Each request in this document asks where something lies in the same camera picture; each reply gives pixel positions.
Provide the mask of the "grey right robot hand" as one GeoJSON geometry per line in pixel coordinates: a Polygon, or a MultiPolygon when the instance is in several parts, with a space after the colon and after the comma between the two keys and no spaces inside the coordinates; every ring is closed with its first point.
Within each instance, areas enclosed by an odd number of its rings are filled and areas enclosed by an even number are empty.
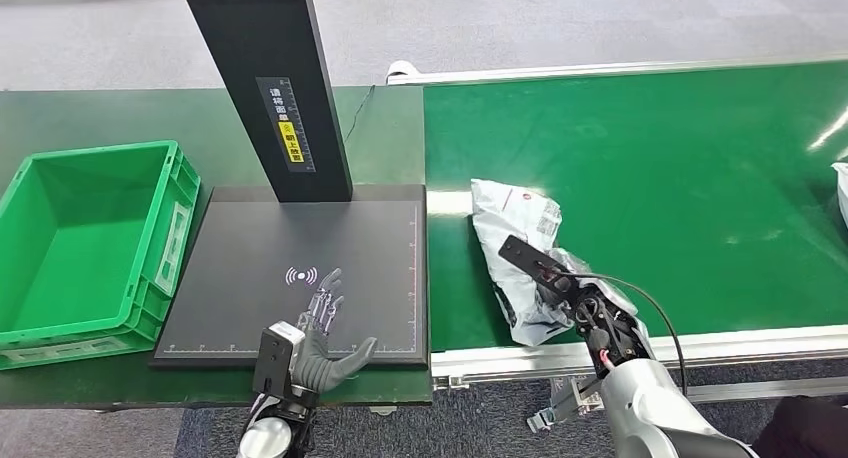
{"type": "Polygon", "coordinates": [[[562,297],[541,285],[535,287],[536,316],[540,323],[552,327],[573,328],[576,324],[571,306],[562,297]]]}

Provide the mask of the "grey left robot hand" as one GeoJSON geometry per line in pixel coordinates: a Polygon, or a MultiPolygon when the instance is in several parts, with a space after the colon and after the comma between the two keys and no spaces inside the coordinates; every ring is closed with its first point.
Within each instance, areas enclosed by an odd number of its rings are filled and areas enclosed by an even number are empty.
{"type": "Polygon", "coordinates": [[[344,301],[344,296],[337,294],[341,282],[340,268],[328,273],[296,324],[305,338],[291,368],[292,381],[318,394],[337,388],[370,363],[378,343],[375,337],[368,337],[352,354],[338,360],[329,357],[330,328],[344,301]]]}

